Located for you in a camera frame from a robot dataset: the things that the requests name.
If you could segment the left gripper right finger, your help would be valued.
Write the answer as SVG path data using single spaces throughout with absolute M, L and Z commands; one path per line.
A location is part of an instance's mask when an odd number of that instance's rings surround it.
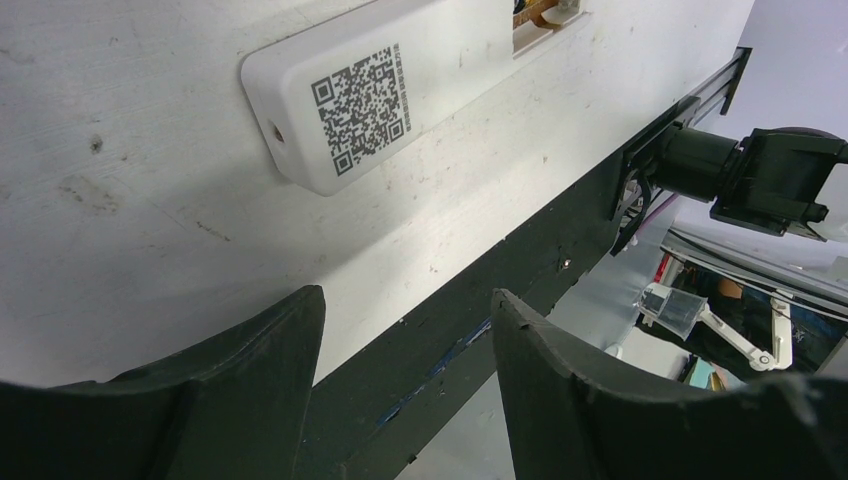
M 725 391 L 634 367 L 511 292 L 492 338 L 519 479 L 843 479 L 847 384 L 784 374 Z

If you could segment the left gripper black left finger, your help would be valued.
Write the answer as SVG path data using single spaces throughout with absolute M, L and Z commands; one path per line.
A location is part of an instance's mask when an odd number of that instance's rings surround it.
M 323 337 L 317 285 L 106 382 L 1 386 L 5 479 L 289 479 Z

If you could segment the white remote control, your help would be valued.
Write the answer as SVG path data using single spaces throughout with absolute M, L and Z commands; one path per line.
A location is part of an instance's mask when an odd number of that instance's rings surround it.
M 272 159 L 331 196 L 526 66 L 588 15 L 512 29 L 514 1 L 373 1 L 248 55 L 240 71 Z

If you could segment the gold AAA battery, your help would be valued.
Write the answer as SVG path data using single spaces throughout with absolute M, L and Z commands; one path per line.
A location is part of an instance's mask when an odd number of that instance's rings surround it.
M 524 24 L 532 23 L 537 28 L 555 30 L 558 24 L 547 20 L 544 13 L 557 9 L 559 0 L 515 0 L 512 12 L 512 29 L 517 30 Z

